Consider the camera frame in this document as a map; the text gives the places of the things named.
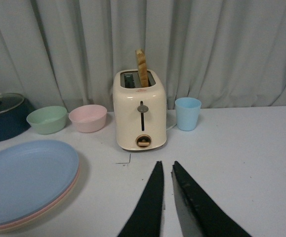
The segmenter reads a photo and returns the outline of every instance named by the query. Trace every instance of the mint green bowl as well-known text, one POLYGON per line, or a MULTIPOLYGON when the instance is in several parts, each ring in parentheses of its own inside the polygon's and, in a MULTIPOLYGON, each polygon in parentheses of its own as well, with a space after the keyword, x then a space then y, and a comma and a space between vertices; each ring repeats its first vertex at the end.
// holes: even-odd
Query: mint green bowl
POLYGON ((51 134, 62 130, 67 122, 67 110, 62 106, 49 106, 33 111, 26 121, 38 134, 51 134))

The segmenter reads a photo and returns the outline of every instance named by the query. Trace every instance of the white tabletop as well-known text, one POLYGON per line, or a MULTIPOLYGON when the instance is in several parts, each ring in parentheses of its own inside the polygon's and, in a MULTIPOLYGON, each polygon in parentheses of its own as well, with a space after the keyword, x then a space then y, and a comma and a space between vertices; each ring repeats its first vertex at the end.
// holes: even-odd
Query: white tabletop
POLYGON ((30 128, 0 142, 0 150, 39 139, 72 145, 80 157, 80 178, 60 206, 31 225, 1 236, 116 237, 156 161, 162 160, 162 236, 182 237, 171 179, 177 160, 252 236, 286 237, 286 107, 202 109, 195 130, 174 127, 167 132, 166 144, 152 151, 120 148, 113 113, 108 114, 106 126, 94 133, 79 133, 70 122, 50 135, 30 128))

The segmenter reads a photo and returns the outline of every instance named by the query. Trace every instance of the light blue cup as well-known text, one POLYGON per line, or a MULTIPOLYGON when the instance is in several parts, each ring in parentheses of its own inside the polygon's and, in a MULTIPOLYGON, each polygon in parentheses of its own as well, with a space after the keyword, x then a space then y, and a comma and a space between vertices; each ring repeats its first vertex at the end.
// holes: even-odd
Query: light blue cup
POLYGON ((191 97, 179 98, 175 101, 177 126, 183 131, 192 131, 197 126, 201 101, 191 97))

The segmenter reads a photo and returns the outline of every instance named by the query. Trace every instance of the pink bowl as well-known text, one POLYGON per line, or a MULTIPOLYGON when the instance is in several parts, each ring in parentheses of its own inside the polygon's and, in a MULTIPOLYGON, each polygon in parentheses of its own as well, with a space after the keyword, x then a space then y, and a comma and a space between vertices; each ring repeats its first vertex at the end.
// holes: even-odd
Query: pink bowl
POLYGON ((84 105, 69 113, 69 119, 79 132, 95 132, 103 128, 107 109, 101 105, 84 105))

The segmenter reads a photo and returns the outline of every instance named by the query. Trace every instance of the pot lid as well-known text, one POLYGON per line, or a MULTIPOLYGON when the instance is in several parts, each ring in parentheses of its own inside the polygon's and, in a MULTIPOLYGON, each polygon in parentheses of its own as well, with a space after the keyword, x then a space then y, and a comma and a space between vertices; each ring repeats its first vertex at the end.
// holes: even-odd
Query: pot lid
POLYGON ((10 111, 24 101, 24 96, 16 93, 0 94, 0 114, 10 111))

